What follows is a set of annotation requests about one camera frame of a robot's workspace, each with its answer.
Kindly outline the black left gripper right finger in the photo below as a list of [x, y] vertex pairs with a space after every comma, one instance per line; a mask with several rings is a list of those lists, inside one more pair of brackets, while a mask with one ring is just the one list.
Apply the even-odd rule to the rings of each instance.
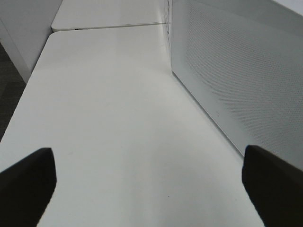
[[242, 183], [266, 227], [303, 225], [303, 172], [269, 151], [248, 145]]

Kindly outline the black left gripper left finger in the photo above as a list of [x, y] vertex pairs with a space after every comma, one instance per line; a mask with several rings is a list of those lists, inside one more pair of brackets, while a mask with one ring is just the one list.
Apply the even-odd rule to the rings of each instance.
[[40, 148], [0, 173], [0, 225], [36, 227], [57, 184], [51, 148]]

